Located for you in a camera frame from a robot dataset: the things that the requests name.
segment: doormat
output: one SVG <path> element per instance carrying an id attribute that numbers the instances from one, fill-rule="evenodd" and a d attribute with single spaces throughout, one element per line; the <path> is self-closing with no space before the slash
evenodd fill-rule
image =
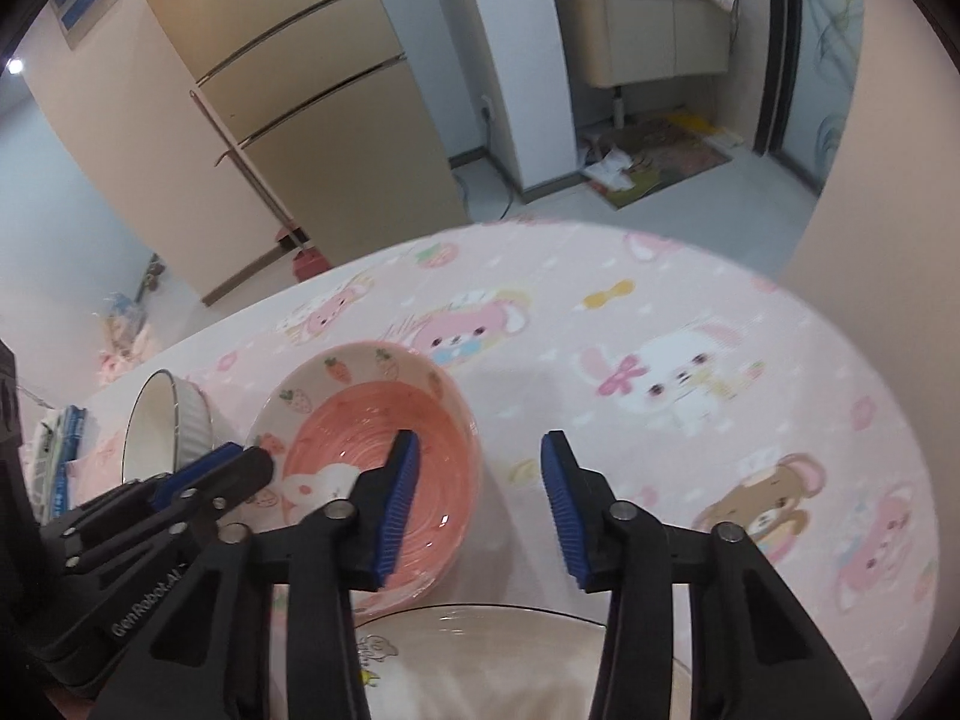
<path id="1" fill-rule="evenodd" d="M 611 130 L 599 139 L 598 145 L 605 154 L 611 148 L 619 148 L 634 161 L 624 170 L 634 182 L 631 189 L 611 190 L 595 181 L 589 182 L 617 209 L 730 162 L 726 154 L 708 146 L 695 133 L 661 118 Z"/>

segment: wall outlet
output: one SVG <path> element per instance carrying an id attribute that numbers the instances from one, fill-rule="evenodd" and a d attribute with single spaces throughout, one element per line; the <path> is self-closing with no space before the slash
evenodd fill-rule
<path id="1" fill-rule="evenodd" d="M 480 115 L 488 122 L 496 121 L 496 114 L 493 113 L 493 100 L 489 95 L 480 95 Z"/>

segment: pink tablecloth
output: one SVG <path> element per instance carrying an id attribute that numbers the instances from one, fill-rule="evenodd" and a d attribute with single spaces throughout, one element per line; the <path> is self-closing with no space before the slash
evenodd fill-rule
<path id="1" fill-rule="evenodd" d="M 937 576 L 930 484 L 910 427 L 824 319 L 675 242 L 520 218 L 330 271 L 189 338 L 86 404 L 96 446 L 73 469 L 75 500 L 119 480 L 122 431 L 156 367 L 203 388 L 222 439 L 245 437 L 287 373 L 362 338 L 433 356 L 480 428 L 478 514 L 457 565 L 424 603 L 605 618 L 606 597 L 579 593 L 563 568 L 539 481 L 539 438 L 560 428 L 584 466 L 662 521 L 747 527 L 874 717 L 894 716 L 925 645 Z M 688 661 L 685 594 L 677 598 L 677 652 Z"/>

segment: yellow ribbon print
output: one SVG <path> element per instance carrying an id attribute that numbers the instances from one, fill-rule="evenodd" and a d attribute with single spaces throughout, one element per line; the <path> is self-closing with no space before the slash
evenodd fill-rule
<path id="1" fill-rule="evenodd" d="M 584 308 L 596 309 L 603 308 L 607 303 L 609 303 L 613 298 L 625 298 L 627 295 L 630 295 L 635 288 L 634 282 L 632 279 L 624 279 L 623 281 L 618 281 L 611 288 L 606 290 L 606 292 L 593 293 L 593 295 L 587 295 L 584 298 Z"/>
<path id="2" fill-rule="evenodd" d="M 515 464 L 507 475 L 507 481 L 515 487 L 525 487 L 539 480 L 539 462 L 536 458 L 525 458 Z"/>

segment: metal pivot screw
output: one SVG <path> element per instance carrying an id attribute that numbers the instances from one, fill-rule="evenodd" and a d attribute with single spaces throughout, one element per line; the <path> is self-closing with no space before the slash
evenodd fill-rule
<path id="1" fill-rule="evenodd" d="M 354 512 L 356 512 L 356 507 L 346 498 L 330 501 L 323 507 L 323 513 L 327 519 L 347 519 L 352 517 Z"/>
<path id="2" fill-rule="evenodd" d="M 717 536 L 720 536 L 723 541 L 728 541 L 731 544 L 743 541 L 743 536 L 746 535 L 747 532 L 737 525 L 736 522 L 721 522 L 717 525 Z"/>
<path id="3" fill-rule="evenodd" d="M 232 522 L 229 525 L 224 525 L 223 528 L 220 528 L 217 538 L 219 538 L 219 540 L 224 544 L 239 544 L 241 541 L 246 539 L 250 533 L 250 528 L 248 528 L 242 522 Z"/>
<path id="4" fill-rule="evenodd" d="M 610 504 L 610 516 L 621 522 L 629 522 L 639 513 L 637 504 L 632 504 L 630 501 L 613 501 Z"/>

